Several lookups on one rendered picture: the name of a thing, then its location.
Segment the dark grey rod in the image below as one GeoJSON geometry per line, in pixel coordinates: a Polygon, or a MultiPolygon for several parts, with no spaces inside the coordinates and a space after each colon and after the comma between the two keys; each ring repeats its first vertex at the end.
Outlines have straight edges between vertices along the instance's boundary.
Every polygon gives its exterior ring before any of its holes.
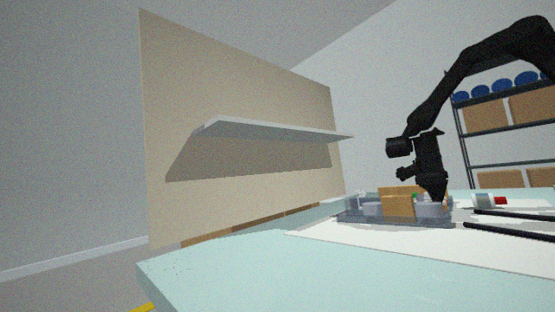
{"type": "Polygon", "coordinates": [[[479,229],[479,230],[484,230],[484,231],[489,231],[489,232],[495,232],[495,233],[500,233],[500,234],[517,236],[517,237],[534,238],[534,239],[539,240],[539,241],[546,241],[546,242],[555,243],[555,236],[546,235],[545,233],[538,233],[538,232],[531,232],[531,231],[519,231],[519,230],[495,227],[495,226],[487,225],[487,224],[475,224],[475,223],[468,223],[468,222],[464,222],[463,226],[467,227],[467,228],[479,229]]]}
{"type": "Polygon", "coordinates": [[[473,213],[555,222],[554,216],[531,215],[531,214],[524,214],[519,212],[473,210],[473,213]]]}

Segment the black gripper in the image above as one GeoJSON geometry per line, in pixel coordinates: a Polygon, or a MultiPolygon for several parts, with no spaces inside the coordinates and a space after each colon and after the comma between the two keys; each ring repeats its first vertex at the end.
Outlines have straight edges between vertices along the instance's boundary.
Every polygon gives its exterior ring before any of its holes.
{"type": "Polygon", "coordinates": [[[433,201],[442,204],[447,189],[448,174],[441,158],[440,151],[416,154],[415,161],[421,173],[415,177],[415,183],[427,190],[433,201]]]}

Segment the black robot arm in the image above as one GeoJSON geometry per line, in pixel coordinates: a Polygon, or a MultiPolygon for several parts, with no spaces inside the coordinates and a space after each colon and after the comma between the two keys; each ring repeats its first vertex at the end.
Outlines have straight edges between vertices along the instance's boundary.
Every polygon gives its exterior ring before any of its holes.
{"type": "Polygon", "coordinates": [[[437,136],[445,134],[431,128],[449,95],[460,85],[476,63],[511,54],[534,64],[555,84],[555,31],[543,16],[526,16],[510,27],[463,49],[454,65],[441,79],[433,93],[409,115],[402,136],[387,138],[386,153],[390,159],[415,154],[439,152],[437,136]],[[419,137],[409,138],[416,136],[419,137]],[[414,143],[414,148],[413,144],[414,143]]]}

